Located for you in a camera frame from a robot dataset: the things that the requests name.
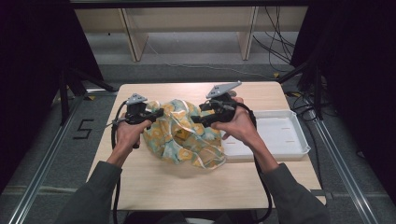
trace gray sleeve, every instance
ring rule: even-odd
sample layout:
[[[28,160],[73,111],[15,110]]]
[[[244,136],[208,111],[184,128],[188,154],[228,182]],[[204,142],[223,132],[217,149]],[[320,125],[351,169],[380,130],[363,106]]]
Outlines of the gray sleeve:
[[[90,180],[73,194],[55,223],[108,223],[111,197],[121,171],[99,161]]]
[[[273,196],[280,223],[330,223],[326,206],[297,183],[284,163],[263,180]]]

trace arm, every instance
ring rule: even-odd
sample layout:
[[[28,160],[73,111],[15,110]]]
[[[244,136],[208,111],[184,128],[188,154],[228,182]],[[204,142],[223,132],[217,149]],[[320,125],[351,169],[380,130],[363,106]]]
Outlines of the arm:
[[[234,99],[243,103],[241,98]],[[244,108],[238,106],[233,120],[215,122],[212,128],[226,132],[223,139],[231,135],[253,151],[262,168],[265,184],[273,195],[280,223],[330,223],[327,208],[297,183],[285,164],[276,162]]]
[[[117,144],[106,162],[99,161],[90,180],[71,197],[55,223],[108,223],[111,196],[120,178],[121,167],[139,143],[140,134],[151,124],[149,120],[136,125],[121,122]]]

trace yellow and blue fabric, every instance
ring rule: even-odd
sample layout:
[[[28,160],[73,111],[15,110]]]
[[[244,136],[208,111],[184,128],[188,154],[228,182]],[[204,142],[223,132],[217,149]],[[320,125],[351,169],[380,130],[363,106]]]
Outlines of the yellow and blue fabric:
[[[191,116],[205,116],[213,111],[200,111],[182,100],[162,105],[153,101],[147,105],[152,111],[159,108],[163,108],[163,116],[143,132],[148,148],[157,157],[174,164],[191,161],[192,165],[205,169],[215,169],[225,162],[220,131],[191,120]]]

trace light wood tabletop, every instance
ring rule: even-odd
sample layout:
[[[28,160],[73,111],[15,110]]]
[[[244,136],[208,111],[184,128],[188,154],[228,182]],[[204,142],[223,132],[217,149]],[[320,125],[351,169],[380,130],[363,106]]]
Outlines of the light wood tabletop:
[[[120,88],[108,123],[121,103],[133,93],[162,103],[174,99],[202,104],[214,85],[222,83],[127,84]],[[288,110],[276,82],[245,82],[234,89],[252,110]],[[110,128],[105,129],[90,175],[99,161],[111,154]],[[284,161],[296,180],[307,189],[320,189],[308,155],[300,161]],[[326,203],[324,197],[318,197]],[[268,207],[254,162],[226,162],[215,170],[194,167],[189,161],[174,165],[161,161],[147,148],[143,136],[123,165],[120,210],[217,210]]]

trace white tray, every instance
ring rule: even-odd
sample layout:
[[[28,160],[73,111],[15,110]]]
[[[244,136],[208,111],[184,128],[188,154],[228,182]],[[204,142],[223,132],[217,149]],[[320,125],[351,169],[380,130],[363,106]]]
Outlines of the white tray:
[[[254,115],[259,135],[278,161],[298,161],[311,149],[294,112],[266,110],[254,111]],[[253,159],[251,150],[231,136],[221,144],[228,159]]]

